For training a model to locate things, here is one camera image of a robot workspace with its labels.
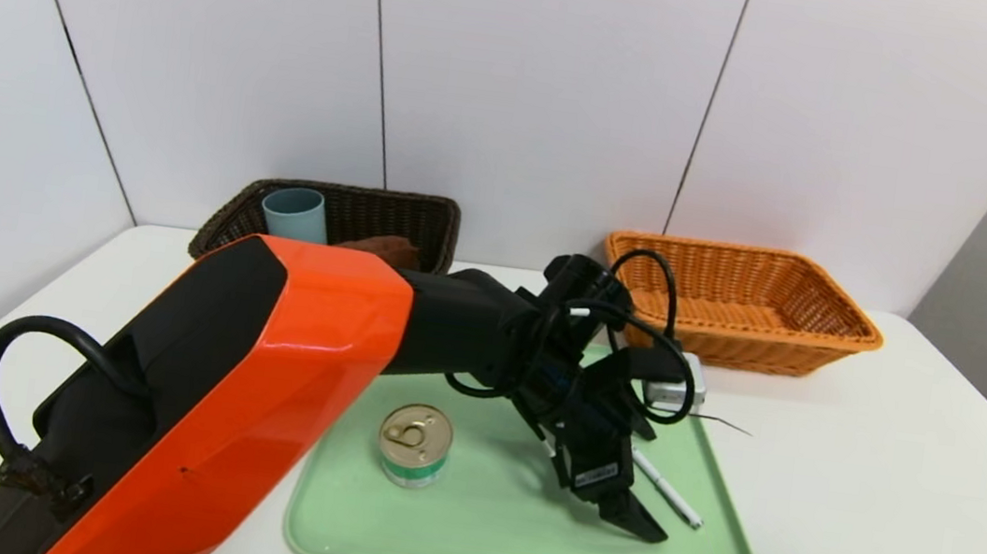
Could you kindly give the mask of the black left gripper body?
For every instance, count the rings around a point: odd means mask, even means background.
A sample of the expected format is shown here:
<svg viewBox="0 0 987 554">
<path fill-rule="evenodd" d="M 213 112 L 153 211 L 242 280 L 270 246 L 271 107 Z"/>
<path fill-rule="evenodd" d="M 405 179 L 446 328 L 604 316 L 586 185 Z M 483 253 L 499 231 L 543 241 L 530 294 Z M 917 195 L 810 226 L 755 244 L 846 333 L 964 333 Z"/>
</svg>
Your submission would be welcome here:
<svg viewBox="0 0 987 554">
<path fill-rule="evenodd" d="M 636 405 L 628 380 L 607 365 L 541 357 L 531 368 L 524 421 L 549 452 L 559 487 L 598 504 L 631 487 Z"/>
</svg>

